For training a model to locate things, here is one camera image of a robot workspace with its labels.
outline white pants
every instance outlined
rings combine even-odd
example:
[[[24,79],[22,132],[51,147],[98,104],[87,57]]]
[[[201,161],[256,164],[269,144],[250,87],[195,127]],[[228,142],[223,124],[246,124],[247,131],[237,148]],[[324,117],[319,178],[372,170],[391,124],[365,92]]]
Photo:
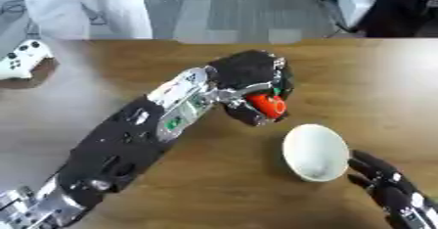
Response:
[[[104,17],[120,38],[152,38],[144,0],[24,0],[32,20],[46,38],[89,39],[86,7]]]

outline white game controller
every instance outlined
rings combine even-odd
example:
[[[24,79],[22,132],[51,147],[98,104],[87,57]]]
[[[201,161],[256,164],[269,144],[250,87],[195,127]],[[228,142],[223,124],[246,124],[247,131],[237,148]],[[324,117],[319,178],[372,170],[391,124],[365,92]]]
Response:
[[[49,47],[41,41],[24,41],[14,52],[0,61],[0,80],[32,78],[31,71],[44,59],[52,58]]]

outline orange object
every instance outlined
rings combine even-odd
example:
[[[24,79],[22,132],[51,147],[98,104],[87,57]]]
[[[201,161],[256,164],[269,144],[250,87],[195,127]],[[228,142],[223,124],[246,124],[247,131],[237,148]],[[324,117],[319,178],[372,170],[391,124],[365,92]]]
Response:
[[[285,101],[279,96],[270,97],[267,94],[251,95],[246,99],[269,118],[278,118],[285,113]]]

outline robotic hand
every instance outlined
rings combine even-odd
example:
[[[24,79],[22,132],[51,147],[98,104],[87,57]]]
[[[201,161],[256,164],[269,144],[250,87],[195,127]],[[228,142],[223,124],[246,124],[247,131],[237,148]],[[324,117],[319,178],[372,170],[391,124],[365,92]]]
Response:
[[[438,206],[394,166],[360,151],[353,152],[349,164],[361,173],[349,174],[350,182],[364,188],[384,209],[392,228],[438,228]]]
[[[216,104],[256,126],[285,117],[291,90],[285,59],[266,52],[187,69],[97,126],[39,191],[23,187],[0,195],[0,229],[66,227],[106,194],[126,188]]]

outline white bowl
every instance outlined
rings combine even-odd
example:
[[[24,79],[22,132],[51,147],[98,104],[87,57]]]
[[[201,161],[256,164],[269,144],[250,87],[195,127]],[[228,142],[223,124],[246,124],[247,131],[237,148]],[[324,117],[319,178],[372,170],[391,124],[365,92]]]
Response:
[[[347,170],[350,151],[333,130],[319,124],[303,124],[285,136],[283,156],[303,180],[326,182]]]

